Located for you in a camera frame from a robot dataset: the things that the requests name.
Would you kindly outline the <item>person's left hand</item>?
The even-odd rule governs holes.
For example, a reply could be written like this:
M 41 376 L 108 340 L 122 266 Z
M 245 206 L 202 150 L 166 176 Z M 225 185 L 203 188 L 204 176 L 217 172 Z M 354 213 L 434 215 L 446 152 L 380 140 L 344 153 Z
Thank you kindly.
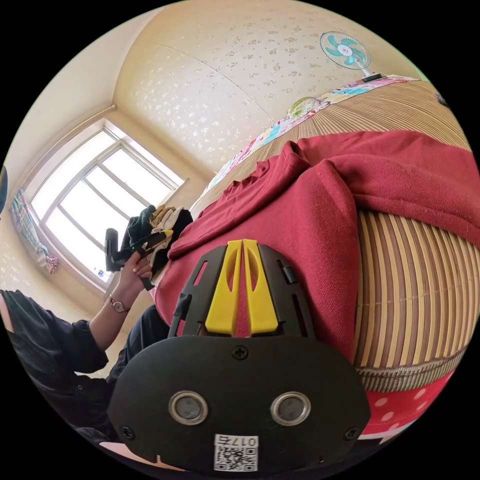
M 152 270 L 149 260 L 135 251 L 126 261 L 119 281 L 113 291 L 112 299 L 121 302 L 123 307 L 129 309 L 133 306 L 139 294 L 144 289 L 143 280 L 150 280 Z

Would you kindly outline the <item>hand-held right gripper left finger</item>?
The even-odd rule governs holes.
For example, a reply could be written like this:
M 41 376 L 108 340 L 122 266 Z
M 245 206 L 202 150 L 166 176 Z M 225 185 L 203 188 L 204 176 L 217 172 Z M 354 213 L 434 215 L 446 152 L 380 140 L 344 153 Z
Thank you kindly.
M 227 244 L 205 328 L 210 334 L 234 336 L 239 304 L 243 241 Z

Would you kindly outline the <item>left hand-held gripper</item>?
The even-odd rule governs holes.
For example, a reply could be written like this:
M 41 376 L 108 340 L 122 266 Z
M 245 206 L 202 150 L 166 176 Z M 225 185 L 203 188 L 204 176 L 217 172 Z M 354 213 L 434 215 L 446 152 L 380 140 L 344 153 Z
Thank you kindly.
M 141 259 L 148 259 L 149 264 L 152 267 L 152 272 L 154 272 L 156 257 L 161 250 L 165 250 L 169 246 L 170 237 L 173 233 L 173 230 L 168 229 L 152 232 L 134 243 L 130 240 L 123 239 L 119 250 L 120 269 L 125 266 L 125 263 L 133 253 L 139 252 Z

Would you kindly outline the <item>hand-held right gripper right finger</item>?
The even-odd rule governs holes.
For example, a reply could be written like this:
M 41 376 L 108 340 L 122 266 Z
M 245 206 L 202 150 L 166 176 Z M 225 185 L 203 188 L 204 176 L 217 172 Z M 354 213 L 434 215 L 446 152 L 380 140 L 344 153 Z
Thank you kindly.
M 274 334 L 278 320 L 257 242 L 244 239 L 246 307 L 251 335 Z

